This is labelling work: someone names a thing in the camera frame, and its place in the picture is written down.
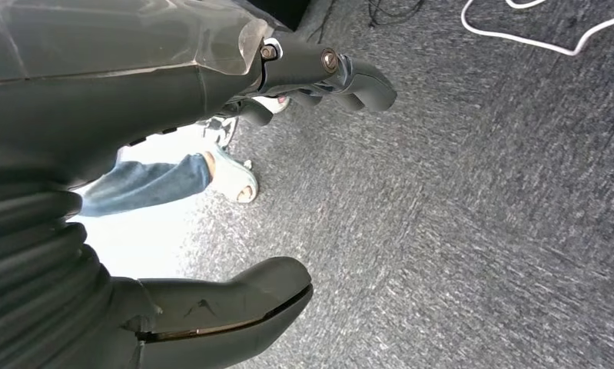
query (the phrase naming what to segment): white sandal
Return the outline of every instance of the white sandal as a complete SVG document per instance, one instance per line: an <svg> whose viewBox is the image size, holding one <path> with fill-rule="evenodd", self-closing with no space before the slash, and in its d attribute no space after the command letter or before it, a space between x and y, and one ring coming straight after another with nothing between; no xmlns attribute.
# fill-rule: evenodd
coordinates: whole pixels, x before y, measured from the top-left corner
<svg viewBox="0 0 614 369"><path fill-rule="evenodd" d="M252 171L235 161L214 143L210 144L207 152L214 158L214 178L211 186L232 201L242 204L252 202L259 192L259 184ZM240 200L239 194L245 188L251 189L251 195Z"/></svg>

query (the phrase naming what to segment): blue jeans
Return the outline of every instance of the blue jeans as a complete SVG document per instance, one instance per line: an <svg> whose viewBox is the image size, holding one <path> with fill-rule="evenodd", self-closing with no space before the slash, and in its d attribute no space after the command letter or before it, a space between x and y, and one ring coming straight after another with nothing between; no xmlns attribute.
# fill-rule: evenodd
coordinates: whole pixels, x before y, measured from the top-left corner
<svg viewBox="0 0 614 369"><path fill-rule="evenodd" d="M209 185L207 162L200 154L177 164L121 161L83 195L80 215L101 217L187 198Z"/></svg>

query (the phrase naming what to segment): ankle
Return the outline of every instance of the ankle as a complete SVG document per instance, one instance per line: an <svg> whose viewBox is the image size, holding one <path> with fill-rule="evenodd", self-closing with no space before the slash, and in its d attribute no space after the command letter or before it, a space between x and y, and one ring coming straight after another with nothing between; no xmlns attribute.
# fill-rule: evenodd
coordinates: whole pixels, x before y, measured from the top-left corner
<svg viewBox="0 0 614 369"><path fill-rule="evenodd" d="M207 163L207 170L209 171L209 182L214 180L214 173L216 172L216 161L214 156L210 152L202 153L205 163Z"/></svg>

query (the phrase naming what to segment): white cable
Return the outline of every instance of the white cable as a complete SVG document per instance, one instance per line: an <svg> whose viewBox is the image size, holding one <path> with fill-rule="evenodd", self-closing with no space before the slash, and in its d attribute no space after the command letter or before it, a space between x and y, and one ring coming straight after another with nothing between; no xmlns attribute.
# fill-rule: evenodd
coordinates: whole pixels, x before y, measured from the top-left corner
<svg viewBox="0 0 614 369"><path fill-rule="evenodd" d="M506 0L506 3L508 3L508 5L510 5L511 8L525 9L525 8L531 8L535 5L542 4L544 1L545 0L534 0L533 2L528 2L526 4L517 4L513 2L513 0ZM547 48L549 50L553 50L555 52L559 52L561 54L569 55L569 56L578 55L578 53L582 50L582 47L585 46L585 43L590 37L592 37L592 35L594 35L598 31L601 31L604 28L608 28L609 26L614 25L614 18L612 18L609 21L606 21L599 25L591 27L589 30L587 30L587 32L585 32L585 34L582 35L582 37L578 41L578 44L576 44L576 48L574 48L573 50L569 50L568 48L562 48L558 45L548 44L546 42L536 41L530 38L524 38L520 36L510 35L507 33L502 33L502 32L484 31L478 28L474 28L465 19L465 13L467 13L467 9L470 7L470 5L472 5L473 2L474 0L468 0L467 4L465 4L465 7L463 7L463 11L460 13L460 21L463 23L463 27L465 27L467 31L476 33L477 35L505 38L506 40L513 40L513 41L521 42L527 45L538 46L540 48Z"/></svg>

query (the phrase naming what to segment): screw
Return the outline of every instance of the screw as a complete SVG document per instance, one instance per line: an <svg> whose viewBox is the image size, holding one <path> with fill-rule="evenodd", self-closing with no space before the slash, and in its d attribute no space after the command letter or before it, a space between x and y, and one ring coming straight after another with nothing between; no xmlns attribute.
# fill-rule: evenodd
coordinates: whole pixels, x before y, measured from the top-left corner
<svg viewBox="0 0 614 369"><path fill-rule="evenodd" d="M323 51L322 62L325 70L329 73L334 73L338 69L338 56L330 48L326 48Z"/></svg>
<svg viewBox="0 0 614 369"><path fill-rule="evenodd" d="M277 50L272 45L265 45L261 48L261 58L263 60L272 60L277 57Z"/></svg>

